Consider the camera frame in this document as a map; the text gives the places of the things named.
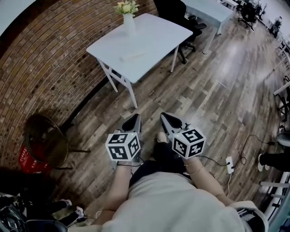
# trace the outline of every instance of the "yellow flower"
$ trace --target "yellow flower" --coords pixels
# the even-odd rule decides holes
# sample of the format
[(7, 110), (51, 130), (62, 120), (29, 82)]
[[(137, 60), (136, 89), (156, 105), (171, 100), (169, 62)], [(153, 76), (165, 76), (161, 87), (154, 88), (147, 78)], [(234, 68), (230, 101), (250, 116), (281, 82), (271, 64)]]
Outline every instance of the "yellow flower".
[(130, 5), (123, 6), (123, 11), (124, 13), (129, 13), (131, 11), (131, 6)]

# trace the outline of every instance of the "wooden floor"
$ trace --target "wooden floor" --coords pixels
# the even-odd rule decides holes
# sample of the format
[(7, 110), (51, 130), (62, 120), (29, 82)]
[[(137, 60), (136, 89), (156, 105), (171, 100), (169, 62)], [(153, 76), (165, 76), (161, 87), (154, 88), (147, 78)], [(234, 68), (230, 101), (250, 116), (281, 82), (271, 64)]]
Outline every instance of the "wooden floor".
[[(92, 153), (70, 154), (66, 166), (74, 170), (51, 173), (57, 180), (55, 198), (69, 198), (74, 204), (83, 205), (87, 215), (95, 217), (113, 177), (106, 137), (122, 118), (134, 113), (142, 118), (145, 159), (150, 157), (154, 136), (162, 130), (160, 113), (164, 111), (184, 116), (199, 127), (207, 138), (203, 155), (220, 163), (227, 156), (232, 156), (234, 164), (238, 162), (249, 134), (264, 141), (275, 140), (280, 115), (273, 91), (282, 85), (284, 73), (283, 68), (272, 72), (279, 61), (275, 51), (277, 42), (261, 24), (253, 33), (233, 19), (204, 55), (201, 51), (210, 32), (211, 28), (207, 27), (194, 41), (197, 51), (189, 54), (187, 51), (186, 65), (177, 60), (174, 72), (170, 73), (173, 58), (170, 54), (133, 85), (137, 110), (120, 84), (118, 93), (108, 83), (95, 95), (68, 133), (72, 146), (89, 148)], [(257, 156), (259, 152), (280, 150), (277, 144), (268, 147), (254, 137), (249, 138), (243, 150), (247, 163), (238, 163), (234, 170), (230, 198), (253, 200), (260, 206), (264, 198), (260, 181), (275, 180), (280, 172), (274, 169), (258, 172)], [(226, 169), (212, 161), (202, 161), (227, 193)]]

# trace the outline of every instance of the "black chair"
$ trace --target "black chair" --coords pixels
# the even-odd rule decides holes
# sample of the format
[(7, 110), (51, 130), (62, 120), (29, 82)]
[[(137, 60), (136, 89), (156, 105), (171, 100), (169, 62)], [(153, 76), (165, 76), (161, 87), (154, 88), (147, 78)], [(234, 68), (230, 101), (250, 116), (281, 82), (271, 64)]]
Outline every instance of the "black chair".
[[(289, 82), (290, 79), (288, 78), (288, 76), (285, 76), (285, 78), (283, 79), (284, 81), (287, 81)], [(288, 116), (288, 113), (289, 113), (289, 110), (290, 110), (290, 88), (287, 87), (286, 88), (286, 91), (287, 91), (287, 97), (285, 99), (285, 97), (281, 97), (279, 94), (278, 94), (278, 97), (280, 98), (281, 102), (282, 102), (282, 106), (281, 107), (278, 107), (277, 108), (277, 111), (281, 111), (281, 113), (285, 116), (285, 118), (283, 119), (283, 122), (286, 122), (287, 121), (287, 116)]]
[(238, 18), (238, 22), (243, 22), (246, 24), (246, 28), (250, 27), (252, 31), (254, 31), (252, 24), (257, 20), (256, 8), (252, 5), (252, 3), (248, 2), (244, 4), (241, 11), (242, 18)]
[[(184, 17), (186, 12), (186, 5), (181, 0), (154, 0), (154, 3), (157, 8), (159, 17), (176, 23), (193, 32), (193, 35), (187, 38), (186, 41), (194, 41), (195, 37), (202, 33), (201, 29), (207, 27), (206, 24), (198, 24), (197, 21), (193, 19), (193, 17), (191, 19), (186, 19)], [(185, 64), (186, 59), (182, 52), (181, 46), (192, 48), (193, 52), (195, 52), (195, 47), (187, 42), (180, 44), (178, 52), (182, 57), (181, 63)]]

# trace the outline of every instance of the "flower vase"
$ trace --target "flower vase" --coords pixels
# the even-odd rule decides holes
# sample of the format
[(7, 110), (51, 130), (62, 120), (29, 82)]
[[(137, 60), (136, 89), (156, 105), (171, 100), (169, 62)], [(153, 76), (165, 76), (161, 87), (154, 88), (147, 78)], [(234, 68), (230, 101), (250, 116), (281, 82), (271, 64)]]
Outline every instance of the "flower vase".
[(136, 34), (136, 26), (132, 14), (123, 14), (124, 17), (124, 28), (128, 36)]

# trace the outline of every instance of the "white power strip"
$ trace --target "white power strip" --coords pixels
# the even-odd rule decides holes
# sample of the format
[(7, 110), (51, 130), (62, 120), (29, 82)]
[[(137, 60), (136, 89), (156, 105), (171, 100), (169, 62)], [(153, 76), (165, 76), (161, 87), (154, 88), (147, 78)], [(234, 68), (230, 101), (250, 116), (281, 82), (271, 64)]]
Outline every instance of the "white power strip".
[(226, 164), (227, 164), (227, 173), (228, 174), (231, 174), (234, 172), (234, 165), (232, 164), (232, 157), (231, 156), (228, 156), (226, 158)]

